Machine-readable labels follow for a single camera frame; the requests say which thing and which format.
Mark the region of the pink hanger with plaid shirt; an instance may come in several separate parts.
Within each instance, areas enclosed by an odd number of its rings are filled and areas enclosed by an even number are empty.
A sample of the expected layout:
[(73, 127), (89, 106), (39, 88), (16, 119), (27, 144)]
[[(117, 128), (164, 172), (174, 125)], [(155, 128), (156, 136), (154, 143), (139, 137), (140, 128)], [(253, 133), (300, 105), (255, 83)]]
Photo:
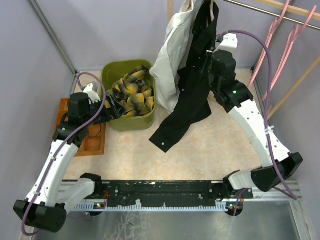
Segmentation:
[[(273, 38), (274, 33), (276, 32), (276, 30), (277, 30), (278, 27), (280, 26), (280, 24), (281, 24), (281, 22), (282, 22), (282, 20), (283, 20), (283, 18), (284, 18), (284, 16), (285, 16), (285, 14), (286, 14), (286, 12), (287, 12), (287, 8), (288, 8), (289, 4), (290, 4), (290, 0), (287, 0), (286, 3), (284, 4), (284, 8), (283, 8), (283, 10), (282, 10), (282, 13), (281, 13), (280, 17), (279, 17), (279, 18), (276, 17), (276, 18), (272, 21), (272, 23), (271, 23), (271, 25), (270, 25), (270, 28), (269, 28), (269, 31), (268, 31), (268, 34), (267, 34), (266, 41), (265, 41), (265, 45), (266, 45), (267, 47), (269, 47), (269, 45), (270, 45), (270, 43), (271, 43), (271, 41), (272, 41), (272, 38)], [(276, 84), (278, 78), (280, 77), (280, 74), (281, 74), (281, 72), (282, 72), (282, 70), (283, 70), (283, 68), (284, 68), (284, 65), (285, 65), (285, 63), (286, 63), (286, 60), (284, 60), (284, 57), (285, 57), (285, 55), (286, 55), (286, 53), (287, 53), (287, 51), (288, 51), (288, 50), (287, 50), (288, 47), (289, 47), (289, 44), (287, 43), (287, 45), (286, 45), (286, 47), (285, 47), (285, 50), (284, 50), (284, 53), (283, 53), (283, 55), (282, 55), (282, 59), (281, 59), (281, 61), (280, 61), (280, 63), (279, 63), (278, 69), (277, 69), (277, 71), (276, 71), (276, 74), (275, 74), (275, 76), (273, 77), (273, 80), (272, 80), (272, 83), (271, 83), (271, 89), (275, 86), (275, 84)], [(256, 68), (255, 68), (255, 70), (254, 70), (254, 72), (253, 72), (252, 78), (251, 78), (251, 80), (250, 80), (250, 82), (249, 82), (249, 84), (248, 84), (248, 87), (251, 87), (251, 86), (253, 85), (253, 83), (254, 83), (254, 81), (255, 81), (255, 79), (256, 79), (259, 71), (260, 71), (260, 68), (261, 68), (261, 66), (262, 66), (262, 63), (263, 63), (265, 57), (266, 57), (266, 51), (263, 50), (263, 51), (261, 52), (260, 57), (259, 57), (258, 63), (257, 63), (257, 65), (256, 65)]]

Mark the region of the black garment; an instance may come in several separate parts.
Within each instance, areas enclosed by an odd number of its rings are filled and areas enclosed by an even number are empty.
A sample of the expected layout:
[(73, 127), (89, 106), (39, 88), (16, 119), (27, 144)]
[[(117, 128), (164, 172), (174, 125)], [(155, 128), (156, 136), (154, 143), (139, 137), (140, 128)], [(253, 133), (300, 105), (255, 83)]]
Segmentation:
[(210, 18), (210, 1), (205, 0), (192, 28), (193, 39), (186, 65), (178, 70), (180, 94), (173, 112), (161, 123), (149, 141), (167, 153), (187, 133), (190, 126), (211, 115), (208, 103), (210, 86), (202, 77), (206, 51), (216, 47), (219, 7), (214, 3), (214, 20)]

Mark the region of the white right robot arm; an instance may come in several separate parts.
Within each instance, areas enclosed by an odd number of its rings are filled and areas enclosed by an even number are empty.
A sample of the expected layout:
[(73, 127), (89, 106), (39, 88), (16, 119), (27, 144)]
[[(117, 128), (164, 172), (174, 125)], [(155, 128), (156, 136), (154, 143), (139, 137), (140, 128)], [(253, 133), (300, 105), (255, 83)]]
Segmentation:
[(260, 166), (238, 170), (227, 175), (223, 192), (235, 198), (241, 189), (258, 188), (268, 192), (283, 185), (290, 194), (287, 180), (303, 162), (299, 152), (291, 152), (274, 133), (257, 107), (247, 86), (236, 79), (236, 61), (226, 50), (208, 50), (203, 73), (208, 76), (210, 90), (216, 102), (224, 108), (242, 128), (258, 155)]

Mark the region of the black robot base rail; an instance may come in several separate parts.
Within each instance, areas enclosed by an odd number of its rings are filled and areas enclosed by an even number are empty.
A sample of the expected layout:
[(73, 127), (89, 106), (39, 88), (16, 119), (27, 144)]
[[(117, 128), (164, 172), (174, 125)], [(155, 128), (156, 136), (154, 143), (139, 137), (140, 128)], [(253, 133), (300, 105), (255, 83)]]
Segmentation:
[(237, 198), (239, 190), (211, 180), (109, 180), (86, 200), (102, 199), (108, 207), (214, 207), (216, 201)]

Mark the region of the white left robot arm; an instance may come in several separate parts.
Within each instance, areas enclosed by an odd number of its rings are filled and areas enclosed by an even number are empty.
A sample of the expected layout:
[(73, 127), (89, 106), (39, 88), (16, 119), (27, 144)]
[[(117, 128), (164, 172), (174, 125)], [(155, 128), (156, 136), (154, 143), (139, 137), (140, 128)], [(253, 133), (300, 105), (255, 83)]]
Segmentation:
[(124, 113), (125, 108), (109, 93), (105, 99), (85, 92), (70, 96), (67, 112), (55, 130), (49, 155), (35, 185), (24, 200), (17, 200), (13, 206), (22, 221), (24, 235), (29, 236), (26, 226), (57, 233), (78, 203), (103, 195), (102, 178), (92, 173), (81, 175), (64, 193), (59, 193), (59, 188), (71, 160), (90, 134), (89, 127), (119, 119)]

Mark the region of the beige wooden hanger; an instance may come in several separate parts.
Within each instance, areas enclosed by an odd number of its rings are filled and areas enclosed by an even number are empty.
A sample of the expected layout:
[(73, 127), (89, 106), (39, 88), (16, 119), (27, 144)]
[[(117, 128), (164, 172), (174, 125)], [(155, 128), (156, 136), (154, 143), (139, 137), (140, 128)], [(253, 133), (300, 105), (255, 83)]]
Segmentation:
[(215, 0), (210, 0), (209, 13), (210, 13), (210, 21), (211, 22), (213, 22), (215, 19), (214, 5), (215, 5)]

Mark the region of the yellow plaid shirt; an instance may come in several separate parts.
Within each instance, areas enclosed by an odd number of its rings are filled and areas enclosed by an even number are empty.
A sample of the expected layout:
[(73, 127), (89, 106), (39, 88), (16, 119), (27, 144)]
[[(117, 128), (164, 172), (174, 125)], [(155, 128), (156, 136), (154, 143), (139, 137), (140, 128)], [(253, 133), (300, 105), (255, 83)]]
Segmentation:
[(154, 109), (153, 88), (145, 83), (145, 77), (148, 73), (148, 67), (139, 65), (106, 91), (125, 108), (122, 118), (146, 116)]

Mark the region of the pink plastic hanger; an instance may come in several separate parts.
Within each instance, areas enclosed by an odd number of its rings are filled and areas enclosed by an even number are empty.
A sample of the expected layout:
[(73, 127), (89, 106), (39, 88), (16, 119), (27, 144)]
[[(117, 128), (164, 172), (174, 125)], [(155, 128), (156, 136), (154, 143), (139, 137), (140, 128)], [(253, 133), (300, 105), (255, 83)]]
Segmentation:
[(312, 17), (315, 15), (316, 13), (316, 10), (317, 10), (317, 5), (314, 5), (314, 7), (312, 8), (312, 10), (310, 11), (310, 13), (308, 14), (308, 18), (307, 20), (305, 21), (305, 23), (303, 24), (302, 27), (299, 27), (298, 24), (295, 24), (289, 35), (288, 35), (288, 38), (287, 38), (287, 42), (286, 42), (286, 45), (285, 45), (285, 48), (284, 48), (284, 52), (282, 54), (282, 57), (281, 57), (281, 60), (279, 62), (279, 65), (278, 65), (278, 68), (277, 68), (277, 71), (273, 77), (273, 80), (271, 82), (271, 87), (270, 87), (270, 90), (273, 89), (273, 87), (276, 85), (285, 65), (286, 65), (286, 62), (291, 54), (291, 51), (292, 51), (292, 48), (296, 42), (296, 40), (298, 39), (298, 37), (305, 31), (307, 25), (309, 24), (310, 20), (312, 19)]

